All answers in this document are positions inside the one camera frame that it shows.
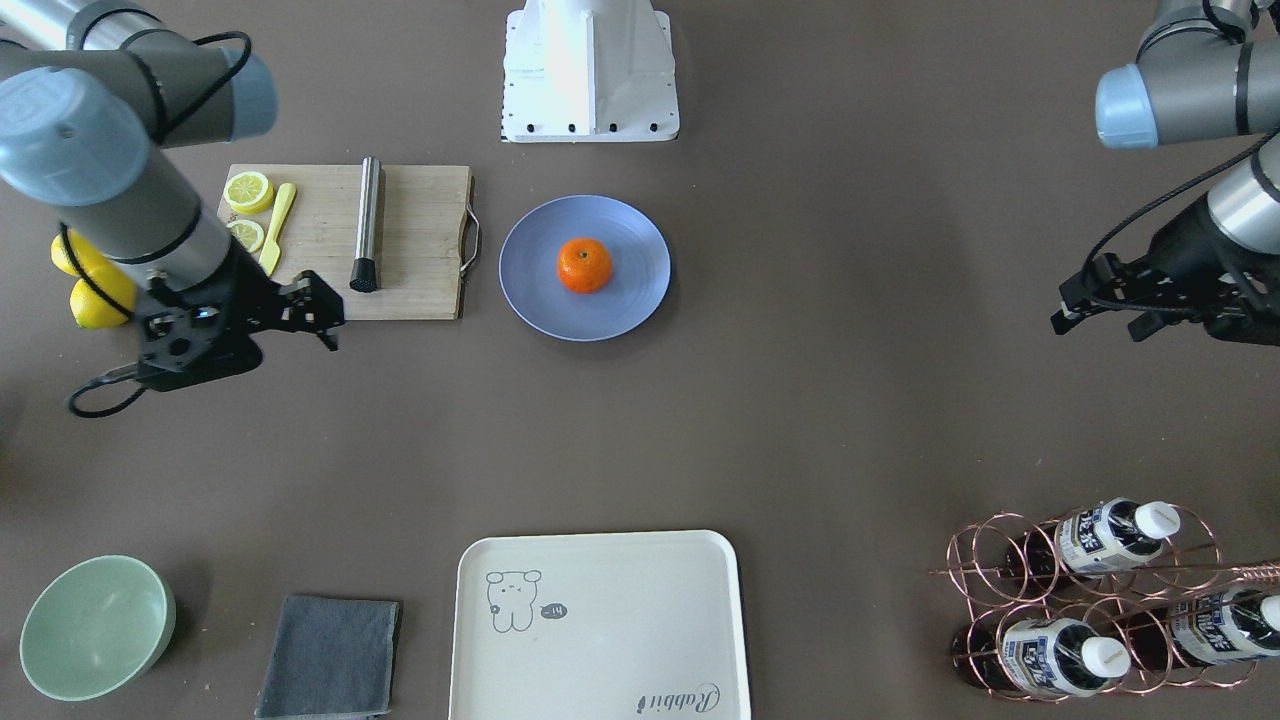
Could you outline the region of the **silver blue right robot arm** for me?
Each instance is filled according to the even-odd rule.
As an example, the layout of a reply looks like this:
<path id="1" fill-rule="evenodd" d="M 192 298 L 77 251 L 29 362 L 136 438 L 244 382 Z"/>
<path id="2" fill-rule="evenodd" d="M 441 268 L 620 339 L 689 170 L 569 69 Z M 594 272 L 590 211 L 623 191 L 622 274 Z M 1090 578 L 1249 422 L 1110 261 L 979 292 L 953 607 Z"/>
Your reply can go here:
<path id="1" fill-rule="evenodd" d="M 165 150 L 269 132 L 271 72 L 242 35 L 196 42 L 132 1 L 5 1 L 3 179 L 81 232 L 137 288 L 140 355 L 92 379 L 168 392 L 251 372 L 253 334 L 337 348 L 340 296 L 315 272 L 273 281 Z"/>

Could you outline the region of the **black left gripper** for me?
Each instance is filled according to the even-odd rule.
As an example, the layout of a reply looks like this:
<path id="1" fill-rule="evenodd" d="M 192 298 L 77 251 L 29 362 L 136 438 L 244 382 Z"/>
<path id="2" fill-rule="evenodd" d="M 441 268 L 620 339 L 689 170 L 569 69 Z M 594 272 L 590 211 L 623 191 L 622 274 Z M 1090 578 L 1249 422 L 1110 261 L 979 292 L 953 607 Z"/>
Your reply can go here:
<path id="1" fill-rule="evenodd" d="M 1244 345 L 1279 345 L 1277 256 L 1244 249 L 1219 228 L 1203 195 L 1156 232 L 1148 251 L 1130 264 L 1129 301 L 1144 309 L 1128 324 L 1135 342 L 1181 322 L 1211 337 Z M 1123 310 L 1117 296 L 1124 263 L 1102 252 L 1059 287 L 1053 333 Z"/>

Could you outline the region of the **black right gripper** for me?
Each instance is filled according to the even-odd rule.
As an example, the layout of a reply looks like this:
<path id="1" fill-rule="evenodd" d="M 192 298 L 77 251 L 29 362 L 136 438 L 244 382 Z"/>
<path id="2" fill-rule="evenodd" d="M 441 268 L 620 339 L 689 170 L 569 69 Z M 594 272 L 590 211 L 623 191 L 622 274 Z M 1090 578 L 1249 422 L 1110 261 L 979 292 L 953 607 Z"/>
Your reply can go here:
<path id="1" fill-rule="evenodd" d="M 136 380 L 168 392 L 252 372 L 262 364 L 262 350 L 251 334 L 276 325 L 314 334 L 337 351 L 337 329 L 344 323 L 343 299 L 316 272 L 303 270 L 280 286 L 237 245 L 192 288 L 150 281 L 140 292 Z"/>

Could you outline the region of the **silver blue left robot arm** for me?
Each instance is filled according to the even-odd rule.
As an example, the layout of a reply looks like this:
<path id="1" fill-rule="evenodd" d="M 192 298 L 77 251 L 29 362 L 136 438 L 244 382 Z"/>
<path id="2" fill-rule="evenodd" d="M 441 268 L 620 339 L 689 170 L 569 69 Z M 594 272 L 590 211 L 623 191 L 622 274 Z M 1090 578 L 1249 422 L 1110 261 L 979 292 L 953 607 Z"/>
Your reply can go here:
<path id="1" fill-rule="evenodd" d="M 1161 1 L 1133 63 L 1102 76 L 1094 123 L 1108 149 L 1156 149 L 1254 136 L 1215 167 L 1215 187 L 1178 213 L 1129 263 L 1096 245 L 1062 282 L 1051 323 L 1133 311 L 1134 341 L 1183 322 L 1216 340 L 1279 337 L 1279 47 L 1257 38 L 1275 1 Z"/>

